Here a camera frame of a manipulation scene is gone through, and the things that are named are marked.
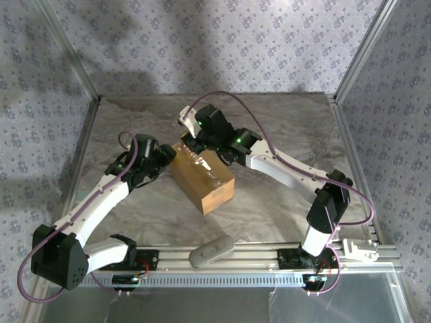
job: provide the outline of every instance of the marble surface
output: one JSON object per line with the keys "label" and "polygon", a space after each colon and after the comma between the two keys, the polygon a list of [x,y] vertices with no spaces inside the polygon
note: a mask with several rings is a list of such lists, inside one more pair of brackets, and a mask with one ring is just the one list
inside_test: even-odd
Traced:
{"label": "marble surface", "polygon": [[[351,176],[344,148],[326,96],[242,95],[267,127],[276,147],[300,161],[330,172]],[[161,143],[175,144],[185,132],[178,113],[193,96],[104,98],[99,107],[84,159],[78,194],[93,189],[109,163],[122,152],[120,131],[145,133]],[[234,127],[258,131],[244,108],[232,98],[210,96]],[[154,183],[134,190],[96,228],[89,243],[123,234],[148,244],[202,244],[223,234],[237,242],[300,242],[307,228],[310,205],[273,178],[240,165],[231,166],[236,177],[234,198],[202,216],[167,169]],[[343,221],[365,218],[360,200],[352,197]],[[365,227],[342,229],[340,236],[365,238]]]}

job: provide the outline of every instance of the floral wallpaper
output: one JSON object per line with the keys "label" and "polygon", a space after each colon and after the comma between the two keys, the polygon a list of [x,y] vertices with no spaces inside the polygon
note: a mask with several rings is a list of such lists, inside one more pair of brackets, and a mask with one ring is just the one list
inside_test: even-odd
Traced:
{"label": "floral wallpaper", "polygon": [[51,0],[105,96],[333,93],[381,0]]}
{"label": "floral wallpaper", "polygon": [[[16,273],[52,223],[90,99],[31,1],[0,2],[0,322],[18,322]],[[27,268],[25,286],[34,276]]]}
{"label": "floral wallpaper", "polygon": [[383,229],[431,322],[431,2],[399,1],[342,103]]}

